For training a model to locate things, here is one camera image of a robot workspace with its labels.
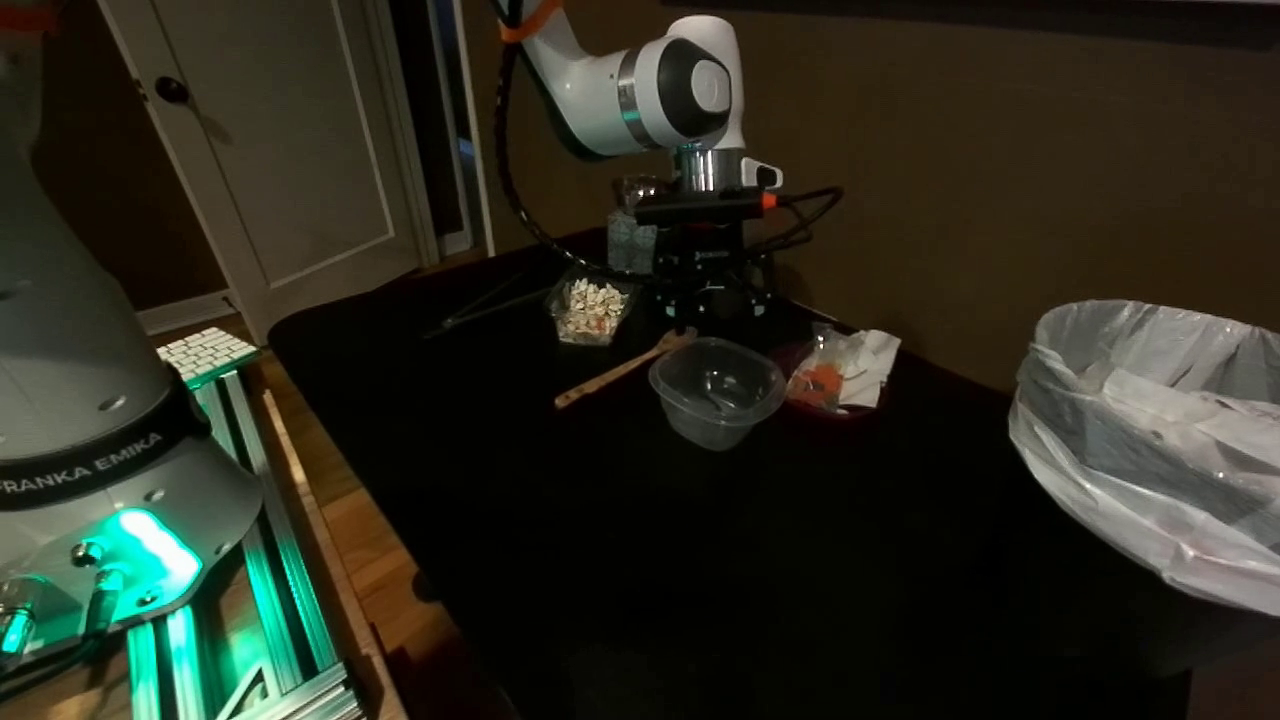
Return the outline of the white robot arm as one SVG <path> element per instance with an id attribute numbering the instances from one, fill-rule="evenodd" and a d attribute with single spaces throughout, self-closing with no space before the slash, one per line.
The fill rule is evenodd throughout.
<path id="1" fill-rule="evenodd" d="M 37 181 L 47 25 L 47 0 L 5 0 L 0 638 L 21 673 L 188 604 L 259 514 L 259 484 L 216 446 L 193 389 Z M 559 0 L 510 0 L 499 31 L 589 153 L 726 156 L 735 186 L 758 181 L 726 21 L 685 15 L 594 54 Z"/>

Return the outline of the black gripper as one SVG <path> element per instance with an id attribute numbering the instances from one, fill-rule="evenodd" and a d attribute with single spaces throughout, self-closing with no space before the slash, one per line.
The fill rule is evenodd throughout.
<path id="1" fill-rule="evenodd" d="M 766 316 L 773 253 L 754 246 L 741 218 L 673 225 L 658 240 L 652 300 L 669 318 Z"/>

